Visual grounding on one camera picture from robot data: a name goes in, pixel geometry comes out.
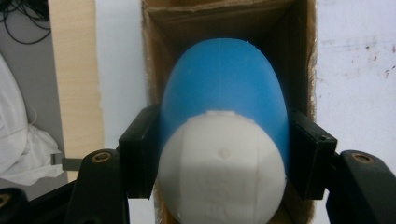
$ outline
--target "small hole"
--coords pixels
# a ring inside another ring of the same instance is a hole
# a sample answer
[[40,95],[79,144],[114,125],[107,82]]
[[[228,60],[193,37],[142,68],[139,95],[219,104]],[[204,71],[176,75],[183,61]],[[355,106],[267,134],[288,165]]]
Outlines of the small hole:
[[104,162],[108,161],[111,158],[111,154],[108,152],[99,152],[98,154],[92,157],[92,162]]
[[359,161],[359,162],[364,163],[364,164],[372,164],[372,163],[374,163],[374,160],[371,157],[366,156],[364,154],[353,153],[352,157],[355,158],[356,161]]

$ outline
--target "blue plastic shell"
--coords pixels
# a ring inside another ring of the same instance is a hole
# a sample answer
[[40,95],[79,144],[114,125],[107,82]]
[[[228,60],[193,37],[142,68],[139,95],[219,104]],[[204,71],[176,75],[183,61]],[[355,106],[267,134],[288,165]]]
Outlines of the blue plastic shell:
[[182,55],[163,96],[162,146],[188,118],[207,110],[230,110],[253,119],[273,139],[288,171],[285,101],[274,69],[258,49],[222,38],[198,43]]

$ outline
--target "black cable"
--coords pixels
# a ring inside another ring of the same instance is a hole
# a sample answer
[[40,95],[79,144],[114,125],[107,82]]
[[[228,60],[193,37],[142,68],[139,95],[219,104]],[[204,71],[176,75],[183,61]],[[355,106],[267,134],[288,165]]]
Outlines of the black cable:
[[[7,18],[9,13],[19,11],[37,27],[48,32],[37,40],[31,42],[24,42],[16,38],[8,29]],[[48,9],[48,0],[0,0],[0,12],[3,17],[0,22],[4,23],[8,35],[16,42],[23,45],[33,45],[50,35],[50,27],[44,27],[39,22],[46,22],[50,20]]]

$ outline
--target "white foam cap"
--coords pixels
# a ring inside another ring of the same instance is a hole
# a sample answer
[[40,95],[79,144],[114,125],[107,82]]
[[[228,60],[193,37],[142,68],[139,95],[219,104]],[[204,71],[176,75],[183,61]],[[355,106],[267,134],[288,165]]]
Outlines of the white foam cap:
[[231,111],[209,111],[179,127],[161,155],[158,180],[183,224],[266,223],[286,185],[272,139]]

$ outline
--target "blue and white egg-shaped object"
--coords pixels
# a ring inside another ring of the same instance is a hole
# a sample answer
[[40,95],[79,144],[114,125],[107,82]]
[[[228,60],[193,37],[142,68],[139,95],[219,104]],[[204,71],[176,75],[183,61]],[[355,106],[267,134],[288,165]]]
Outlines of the blue and white egg-shaped object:
[[188,49],[166,86],[158,180],[183,224],[265,223],[289,162],[288,116],[271,64],[254,46],[211,39]]

